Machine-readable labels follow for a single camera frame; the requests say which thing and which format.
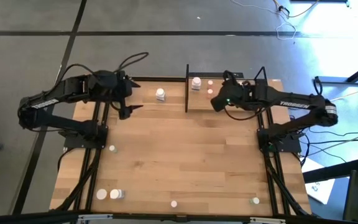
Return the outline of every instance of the wooden tabletop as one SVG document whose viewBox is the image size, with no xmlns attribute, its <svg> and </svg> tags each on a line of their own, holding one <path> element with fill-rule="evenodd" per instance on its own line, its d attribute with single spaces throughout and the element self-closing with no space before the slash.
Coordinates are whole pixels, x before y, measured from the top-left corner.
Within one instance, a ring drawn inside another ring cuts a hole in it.
<svg viewBox="0 0 358 224">
<path fill-rule="evenodd" d="M 121 121 L 110 110 L 108 140 L 102 151 L 92 211 L 192 215 L 272 215 L 262 154 L 259 151 L 257 119 L 235 121 L 210 106 L 206 86 L 190 89 L 185 113 L 185 84 L 138 82 L 127 105 L 144 105 Z M 280 80 L 269 85 L 282 90 Z M 216 94 L 221 80 L 215 80 Z M 157 101 L 155 91 L 163 88 L 166 101 Z M 94 103 L 77 103 L 74 119 L 91 119 Z M 239 118 L 251 112 L 231 111 Z M 289 120 L 284 107 L 272 107 L 273 120 Z M 118 152 L 108 150 L 110 145 Z M 281 153 L 285 183 L 298 203 L 310 212 L 300 163 Z M 84 149 L 67 154 L 60 166 L 50 208 L 59 206 L 78 182 Z M 122 189 L 119 200 L 98 200 L 96 191 Z M 278 208 L 283 212 L 280 191 L 275 189 Z M 87 187 L 81 206 L 84 207 Z M 250 204 L 258 197 L 260 204 Z M 170 202 L 178 206 L 172 208 Z"/>
</svg>

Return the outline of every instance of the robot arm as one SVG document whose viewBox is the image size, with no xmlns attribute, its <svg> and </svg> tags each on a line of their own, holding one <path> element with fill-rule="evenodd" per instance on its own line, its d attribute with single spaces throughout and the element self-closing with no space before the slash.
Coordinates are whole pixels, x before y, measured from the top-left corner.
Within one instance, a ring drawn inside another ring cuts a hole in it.
<svg viewBox="0 0 358 224">
<path fill-rule="evenodd" d="M 100 147 L 106 142 L 107 127 L 98 121 L 75 121 L 47 113 L 44 108 L 57 103 L 78 101 L 118 102 L 119 119 L 127 119 L 132 111 L 142 105 L 126 106 L 125 98 L 132 95 L 132 87 L 140 87 L 129 79 L 125 72 L 97 71 L 91 75 L 67 78 L 51 90 L 21 99 L 17 115 L 19 124 L 33 130 L 41 126 L 62 129 L 66 137 L 65 147 Z"/>
<path fill-rule="evenodd" d="M 273 124 L 263 130 L 265 140 L 275 143 L 287 134 L 297 132 L 313 125 L 332 126 L 337 123 L 336 106 L 321 95 L 301 95 L 285 93 L 271 86 L 251 84 L 248 81 L 238 83 L 231 72 L 225 71 L 223 86 L 218 95 L 211 100 L 215 111 L 226 106 L 236 106 L 246 111 L 263 112 L 271 106 L 286 106 L 310 110 L 307 115 L 285 124 Z"/>
</svg>

